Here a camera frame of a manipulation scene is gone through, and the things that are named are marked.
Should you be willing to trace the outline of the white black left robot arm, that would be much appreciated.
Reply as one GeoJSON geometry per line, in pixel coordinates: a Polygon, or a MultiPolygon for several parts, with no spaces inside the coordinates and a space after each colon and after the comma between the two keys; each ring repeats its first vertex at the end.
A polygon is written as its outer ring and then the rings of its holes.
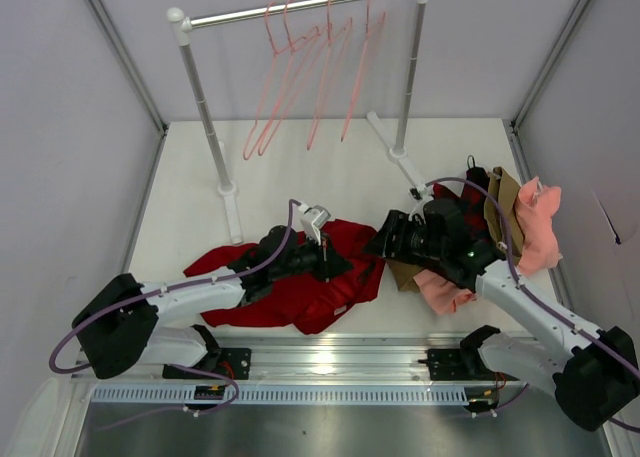
{"type": "Polygon", "coordinates": [[[218,370],[222,350],[203,325],[178,329],[177,321],[249,306],[282,280],[302,275],[325,283],[352,268],[327,233],[299,238],[277,226],[239,258],[208,274],[147,285],[130,273],[118,275],[72,327],[99,379],[118,377],[137,364],[161,364],[168,379],[197,379],[218,370]]]}

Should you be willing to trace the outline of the tan brown skirt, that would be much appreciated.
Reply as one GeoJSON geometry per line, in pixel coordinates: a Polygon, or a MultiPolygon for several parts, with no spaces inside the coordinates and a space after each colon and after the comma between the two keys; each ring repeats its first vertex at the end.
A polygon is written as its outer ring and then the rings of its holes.
{"type": "Polygon", "coordinates": [[[457,195],[440,182],[432,198],[405,213],[391,210],[368,252],[385,258],[400,289],[416,287],[419,274],[466,291],[486,268],[511,255],[518,264],[525,233],[516,202],[520,185],[496,167],[470,167],[457,195]]]}

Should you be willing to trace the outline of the aluminium mounting rail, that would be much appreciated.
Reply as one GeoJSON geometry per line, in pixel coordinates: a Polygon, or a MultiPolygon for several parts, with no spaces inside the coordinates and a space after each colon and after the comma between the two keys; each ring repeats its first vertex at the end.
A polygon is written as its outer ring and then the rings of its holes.
{"type": "Polygon", "coordinates": [[[126,366],[119,378],[203,380],[219,373],[239,382],[327,385],[406,382],[489,382],[481,345],[497,328],[467,336],[356,338],[344,336],[214,336],[206,326],[164,329],[167,345],[152,340],[149,354],[126,366]]]}

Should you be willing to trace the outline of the silver white clothes rack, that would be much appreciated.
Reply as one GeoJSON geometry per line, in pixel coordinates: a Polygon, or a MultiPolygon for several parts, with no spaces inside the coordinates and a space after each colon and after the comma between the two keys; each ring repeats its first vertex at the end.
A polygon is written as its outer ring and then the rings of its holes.
{"type": "MultiPolygon", "coordinates": [[[[371,0],[302,0],[293,1],[291,3],[270,4],[261,8],[252,8],[195,18],[186,16],[183,10],[178,7],[171,7],[167,10],[166,19],[169,22],[171,31],[178,45],[200,121],[214,161],[215,170],[218,175],[219,183],[217,191],[223,201],[227,229],[231,243],[240,244],[243,242],[240,213],[237,205],[237,185],[229,174],[223,152],[223,145],[217,136],[213,124],[213,117],[209,110],[196,61],[191,49],[190,34],[198,29],[218,25],[244,22],[271,15],[285,15],[303,12],[316,8],[328,8],[332,5],[342,5],[358,1],[371,0]]],[[[428,0],[416,0],[420,5],[427,1],[428,0]]]]}

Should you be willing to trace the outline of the red black plaid skirt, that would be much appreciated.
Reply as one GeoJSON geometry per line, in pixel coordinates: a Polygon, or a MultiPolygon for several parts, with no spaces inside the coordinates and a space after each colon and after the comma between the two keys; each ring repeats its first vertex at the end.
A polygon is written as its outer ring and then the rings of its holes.
{"type": "MultiPolygon", "coordinates": [[[[466,172],[466,179],[485,191],[488,190],[490,179],[482,167],[469,168],[466,172]]],[[[435,200],[449,199],[457,205],[473,238],[486,242],[491,241],[491,235],[484,217],[486,199],[484,193],[469,184],[464,184],[461,195],[458,196],[448,187],[436,183],[433,186],[433,195],[435,200]]]]}

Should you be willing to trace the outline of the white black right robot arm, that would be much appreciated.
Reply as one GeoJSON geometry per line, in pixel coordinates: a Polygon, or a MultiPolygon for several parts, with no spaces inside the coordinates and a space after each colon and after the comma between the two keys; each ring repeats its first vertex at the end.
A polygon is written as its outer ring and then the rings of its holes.
{"type": "Polygon", "coordinates": [[[509,314],[535,343],[485,326],[471,354],[488,370],[515,377],[555,398],[578,427],[595,431],[639,395],[633,340],[618,327],[603,330],[536,287],[494,245],[476,239],[450,200],[426,203],[420,217],[392,210],[365,250],[428,268],[509,314]]]}

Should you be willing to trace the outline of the pink skirt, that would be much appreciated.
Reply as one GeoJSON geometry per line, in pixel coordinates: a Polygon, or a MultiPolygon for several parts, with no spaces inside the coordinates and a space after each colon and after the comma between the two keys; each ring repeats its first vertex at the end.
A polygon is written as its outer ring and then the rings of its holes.
{"type": "MultiPolygon", "coordinates": [[[[494,172],[501,178],[490,178],[488,191],[507,214],[517,269],[530,277],[556,267],[561,254],[552,218],[560,207],[561,188],[544,185],[537,177],[519,185],[504,170],[494,172]]],[[[430,270],[415,274],[413,282],[438,315],[453,314],[476,300],[472,291],[460,289],[430,270]]]]}

